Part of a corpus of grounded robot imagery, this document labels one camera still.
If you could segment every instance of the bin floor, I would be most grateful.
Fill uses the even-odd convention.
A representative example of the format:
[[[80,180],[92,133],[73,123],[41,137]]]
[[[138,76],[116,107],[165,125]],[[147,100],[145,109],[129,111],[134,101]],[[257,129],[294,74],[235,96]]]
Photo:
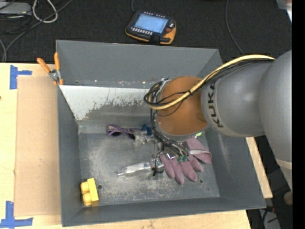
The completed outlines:
[[[179,185],[166,172],[125,179],[117,177],[117,171],[126,165],[150,161],[157,145],[145,144],[135,150],[133,140],[125,134],[118,137],[106,134],[80,134],[81,178],[94,178],[100,198],[100,206],[134,202],[176,200],[190,198],[215,198],[219,191],[213,164],[203,164],[204,172],[197,172],[197,182],[185,177]],[[205,135],[199,140],[207,148]]]

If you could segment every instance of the blue tape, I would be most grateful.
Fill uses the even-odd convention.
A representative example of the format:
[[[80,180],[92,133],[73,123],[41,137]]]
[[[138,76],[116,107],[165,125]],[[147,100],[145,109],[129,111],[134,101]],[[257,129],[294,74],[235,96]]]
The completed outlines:
[[[15,227],[26,227],[31,226],[33,218],[29,219],[15,219],[14,218],[14,203],[6,201],[5,205],[5,219],[0,221],[0,228],[15,229]]]
[[[18,75],[32,75],[32,71],[18,71],[14,65],[10,66],[10,89],[17,89],[17,76]]]

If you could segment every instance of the yellow toy block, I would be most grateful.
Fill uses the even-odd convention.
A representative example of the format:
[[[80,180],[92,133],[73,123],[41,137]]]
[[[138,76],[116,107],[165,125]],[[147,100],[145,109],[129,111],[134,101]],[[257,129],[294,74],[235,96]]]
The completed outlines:
[[[97,206],[99,204],[94,178],[81,183],[81,194],[85,206]]]

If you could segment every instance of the cardboard sheet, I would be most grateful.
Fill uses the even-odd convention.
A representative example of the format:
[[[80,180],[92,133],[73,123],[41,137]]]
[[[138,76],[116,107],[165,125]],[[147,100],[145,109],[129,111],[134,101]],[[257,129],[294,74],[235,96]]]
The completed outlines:
[[[15,216],[61,213],[56,86],[18,77]]]

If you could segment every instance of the clear plastic bottle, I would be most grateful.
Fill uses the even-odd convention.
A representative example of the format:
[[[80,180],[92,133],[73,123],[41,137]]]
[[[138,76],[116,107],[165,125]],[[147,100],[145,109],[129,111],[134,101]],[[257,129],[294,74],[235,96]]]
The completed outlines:
[[[124,166],[120,171],[117,172],[118,177],[125,179],[149,175],[152,173],[152,165],[148,161],[140,162],[133,165]]]

